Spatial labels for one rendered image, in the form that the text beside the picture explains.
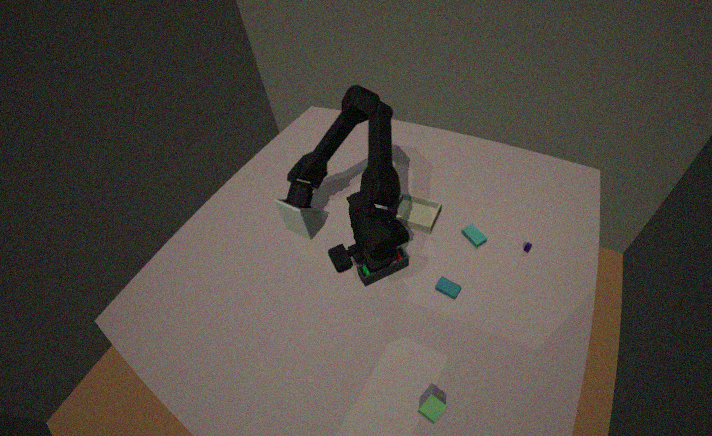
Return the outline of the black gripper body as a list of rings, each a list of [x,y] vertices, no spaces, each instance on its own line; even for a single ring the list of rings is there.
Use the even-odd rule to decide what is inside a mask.
[[[409,240],[409,232],[407,229],[404,227],[404,225],[399,221],[396,220],[395,222],[389,222],[392,228],[397,232],[398,238],[396,239],[398,246],[401,246],[408,242]],[[343,244],[340,244],[336,247],[333,247],[328,250],[328,255],[329,258],[336,269],[337,272],[341,273],[343,271],[347,271],[353,267],[353,263],[350,257],[353,256],[355,258],[356,262],[360,262],[362,260],[365,260],[365,258],[361,257],[359,253],[359,243],[363,244],[362,240],[360,239],[359,234],[354,232],[354,239],[356,244],[353,244],[348,247],[348,250],[345,249]]]

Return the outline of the teal rectangular block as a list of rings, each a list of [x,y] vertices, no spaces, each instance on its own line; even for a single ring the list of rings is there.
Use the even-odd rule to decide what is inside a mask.
[[[452,281],[448,281],[445,278],[441,278],[438,284],[435,287],[436,290],[441,292],[444,295],[448,295],[452,299],[456,299],[459,292],[461,291],[462,287],[456,285]]]
[[[476,229],[473,224],[463,229],[462,234],[474,245],[475,248],[485,244],[488,239],[480,230]]]

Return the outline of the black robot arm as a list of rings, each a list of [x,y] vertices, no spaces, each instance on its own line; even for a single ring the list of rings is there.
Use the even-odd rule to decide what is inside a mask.
[[[390,266],[398,257],[398,234],[389,223],[396,221],[401,195],[399,175],[392,164],[392,116],[391,107],[378,94],[360,85],[348,88],[340,116],[314,151],[303,155],[288,172],[291,184],[287,198],[282,199],[299,208],[311,208],[313,188],[318,189],[327,175],[327,162],[352,129],[369,120],[368,166],[362,173],[360,191],[346,199],[352,228],[363,242],[359,253],[372,272]]]

